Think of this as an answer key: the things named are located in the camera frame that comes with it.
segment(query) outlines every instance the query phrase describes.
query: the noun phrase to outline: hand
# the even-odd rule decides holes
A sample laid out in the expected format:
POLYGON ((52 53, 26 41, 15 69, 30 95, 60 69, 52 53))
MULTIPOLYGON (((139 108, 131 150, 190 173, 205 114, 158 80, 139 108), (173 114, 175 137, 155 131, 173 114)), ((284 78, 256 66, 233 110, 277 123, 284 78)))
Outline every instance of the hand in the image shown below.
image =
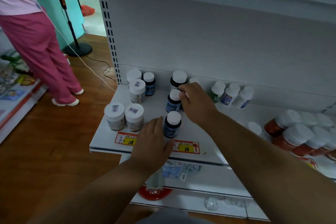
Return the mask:
POLYGON ((148 176, 166 163, 173 150, 174 140, 170 140, 167 144, 163 141, 162 121, 163 118, 160 117, 144 125, 129 159, 148 176))
POLYGON ((197 82, 183 84, 179 89, 182 91, 180 99, 185 114, 192 122, 203 128, 205 122, 218 113, 215 104, 197 82))

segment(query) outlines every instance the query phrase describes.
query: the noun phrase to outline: red plastic lid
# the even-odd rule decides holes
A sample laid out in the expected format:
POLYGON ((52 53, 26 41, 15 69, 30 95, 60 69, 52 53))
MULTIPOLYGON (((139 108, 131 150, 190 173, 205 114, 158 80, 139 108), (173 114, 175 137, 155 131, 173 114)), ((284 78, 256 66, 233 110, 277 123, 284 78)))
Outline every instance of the red plastic lid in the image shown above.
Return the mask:
POLYGON ((142 186, 139 189, 138 193, 144 199, 147 199, 149 201, 156 201, 165 198, 170 194, 171 191, 172 189, 163 188, 163 190, 161 190, 160 193, 151 194, 148 190, 146 190, 146 186, 142 186))

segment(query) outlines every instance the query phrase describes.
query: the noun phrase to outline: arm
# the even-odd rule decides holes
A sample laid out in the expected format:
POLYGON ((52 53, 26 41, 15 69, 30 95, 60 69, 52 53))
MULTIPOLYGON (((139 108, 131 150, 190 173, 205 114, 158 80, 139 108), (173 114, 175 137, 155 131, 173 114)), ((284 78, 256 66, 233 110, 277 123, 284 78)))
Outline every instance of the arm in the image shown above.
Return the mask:
POLYGON ((189 119, 216 143, 242 184, 273 223, 332 223, 336 184, 217 111, 197 83, 180 86, 189 119))
POLYGON ((162 117, 151 120, 139 133, 129 160, 28 224, 115 223, 149 176, 164 165, 173 145, 163 141, 162 117))

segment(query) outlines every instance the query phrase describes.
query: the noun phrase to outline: fan base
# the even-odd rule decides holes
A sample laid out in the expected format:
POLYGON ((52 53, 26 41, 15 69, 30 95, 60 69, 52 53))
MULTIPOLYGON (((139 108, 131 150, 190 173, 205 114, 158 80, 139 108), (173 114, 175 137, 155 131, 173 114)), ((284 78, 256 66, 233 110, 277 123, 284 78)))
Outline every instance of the fan base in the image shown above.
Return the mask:
POLYGON ((79 48, 77 48, 75 43, 72 43, 68 46, 66 46, 63 49, 63 52, 65 54, 68 54, 70 57, 78 57, 78 56, 85 56, 88 55, 92 52, 92 47, 91 45, 87 44, 87 43, 78 43, 79 48))

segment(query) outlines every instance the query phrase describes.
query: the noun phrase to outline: pink pants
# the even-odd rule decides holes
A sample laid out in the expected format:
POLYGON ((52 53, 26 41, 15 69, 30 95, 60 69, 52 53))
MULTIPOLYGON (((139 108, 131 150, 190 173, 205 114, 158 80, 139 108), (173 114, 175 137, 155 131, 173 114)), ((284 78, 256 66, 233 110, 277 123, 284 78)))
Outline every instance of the pink pants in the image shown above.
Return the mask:
POLYGON ((73 103, 82 90, 57 42, 53 24, 43 13, 4 16, 0 26, 34 75, 59 104, 73 103))

